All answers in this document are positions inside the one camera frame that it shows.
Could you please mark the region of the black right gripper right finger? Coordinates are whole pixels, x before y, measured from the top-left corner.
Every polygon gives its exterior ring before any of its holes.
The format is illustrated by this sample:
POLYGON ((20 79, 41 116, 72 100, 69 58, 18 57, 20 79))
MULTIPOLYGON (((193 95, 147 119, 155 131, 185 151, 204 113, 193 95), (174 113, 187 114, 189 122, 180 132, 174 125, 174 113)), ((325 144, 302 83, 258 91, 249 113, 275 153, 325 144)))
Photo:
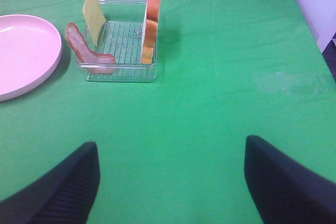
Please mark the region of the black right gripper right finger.
POLYGON ((335 223, 335 183, 257 135, 246 138, 244 174, 263 223, 335 223))

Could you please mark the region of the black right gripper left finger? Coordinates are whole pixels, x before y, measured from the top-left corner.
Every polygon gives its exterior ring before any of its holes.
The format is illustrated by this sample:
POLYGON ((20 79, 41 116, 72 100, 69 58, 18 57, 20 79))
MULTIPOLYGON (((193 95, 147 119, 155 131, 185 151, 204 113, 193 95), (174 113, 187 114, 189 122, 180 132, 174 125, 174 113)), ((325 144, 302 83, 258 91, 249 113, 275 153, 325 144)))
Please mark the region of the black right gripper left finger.
POLYGON ((1 201, 1 223, 86 223, 100 184, 95 142, 85 142, 42 177, 1 201))

